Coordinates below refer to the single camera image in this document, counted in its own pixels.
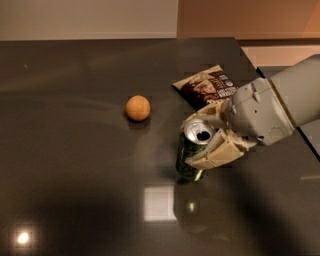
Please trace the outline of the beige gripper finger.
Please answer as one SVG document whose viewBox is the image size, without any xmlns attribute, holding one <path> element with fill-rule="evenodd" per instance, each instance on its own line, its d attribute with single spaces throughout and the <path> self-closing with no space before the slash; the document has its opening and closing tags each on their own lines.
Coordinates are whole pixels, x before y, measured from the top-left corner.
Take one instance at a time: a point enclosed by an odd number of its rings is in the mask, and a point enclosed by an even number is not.
<svg viewBox="0 0 320 256">
<path fill-rule="evenodd" d="M 249 151 L 250 143 L 230 129 L 219 129 L 207 146 L 185 163 L 198 170 L 207 170 L 230 163 Z"/>
<path fill-rule="evenodd" d="M 219 128 L 229 128 L 225 110 L 227 100 L 218 100 L 206 105 L 185 119 L 181 125 L 183 131 L 209 131 Z"/>
</svg>

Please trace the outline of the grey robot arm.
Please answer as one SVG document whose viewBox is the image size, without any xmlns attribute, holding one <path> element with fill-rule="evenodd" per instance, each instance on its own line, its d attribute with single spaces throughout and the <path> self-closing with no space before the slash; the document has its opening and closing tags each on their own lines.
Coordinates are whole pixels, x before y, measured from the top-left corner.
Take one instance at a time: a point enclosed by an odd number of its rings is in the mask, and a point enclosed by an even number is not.
<svg viewBox="0 0 320 256">
<path fill-rule="evenodd" d="M 226 100 L 211 103 L 182 124 L 200 152 L 185 159 L 198 170 L 232 162 L 250 148 L 270 146 L 297 127 L 320 117 L 320 55 L 240 87 Z"/>
</svg>

